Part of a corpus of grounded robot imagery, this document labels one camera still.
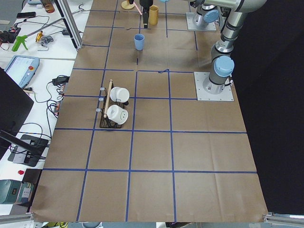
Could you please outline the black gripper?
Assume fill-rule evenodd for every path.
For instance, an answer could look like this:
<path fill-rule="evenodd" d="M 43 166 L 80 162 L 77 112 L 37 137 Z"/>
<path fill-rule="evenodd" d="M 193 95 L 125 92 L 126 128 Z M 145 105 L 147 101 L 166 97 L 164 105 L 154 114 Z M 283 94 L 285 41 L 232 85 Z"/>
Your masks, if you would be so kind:
<path fill-rule="evenodd" d="M 149 10 L 150 6 L 152 6 L 152 0 L 139 0 L 139 3 L 143 7 L 143 26 L 145 29 L 147 29 L 149 23 Z"/>

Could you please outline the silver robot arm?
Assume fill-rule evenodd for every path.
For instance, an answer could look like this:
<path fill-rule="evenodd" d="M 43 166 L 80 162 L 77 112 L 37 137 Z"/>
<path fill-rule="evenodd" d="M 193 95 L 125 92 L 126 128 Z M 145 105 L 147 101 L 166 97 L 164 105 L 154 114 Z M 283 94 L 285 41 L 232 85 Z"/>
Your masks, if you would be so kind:
<path fill-rule="evenodd" d="M 203 82 L 204 89 L 210 94 L 220 94 L 225 88 L 227 78 L 234 70 L 234 61 L 230 58 L 234 41 L 237 39 L 248 13 L 254 12 L 266 3 L 265 0 L 193 0 L 191 6 L 215 5 L 230 8 L 218 40 L 211 50 L 212 70 Z"/>
<path fill-rule="evenodd" d="M 219 11 L 215 9 L 215 6 L 204 5 L 204 0 L 190 0 L 189 2 L 192 7 L 197 9 L 196 14 L 193 17 L 193 23 L 196 26 L 210 24 L 218 19 Z M 153 5 L 153 0 L 140 0 L 139 4 L 142 7 L 141 14 L 143 15 L 144 28 L 148 28 L 150 8 Z"/>

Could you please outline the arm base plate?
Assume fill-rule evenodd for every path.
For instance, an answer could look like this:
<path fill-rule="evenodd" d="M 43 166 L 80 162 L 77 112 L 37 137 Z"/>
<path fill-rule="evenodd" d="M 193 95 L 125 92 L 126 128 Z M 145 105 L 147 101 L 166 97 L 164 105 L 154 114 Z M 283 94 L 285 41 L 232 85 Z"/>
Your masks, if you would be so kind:
<path fill-rule="evenodd" d="M 216 32 L 217 28 L 215 25 L 216 19 L 207 23 L 202 15 L 194 12 L 186 13 L 187 28 L 188 31 L 204 31 L 204 32 Z"/>
<path fill-rule="evenodd" d="M 229 80 L 222 85 L 213 84 L 209 80 L 210 72 L 194 72 L 194 81 L 198 101 L 233 102 L 233 94 Z"/>

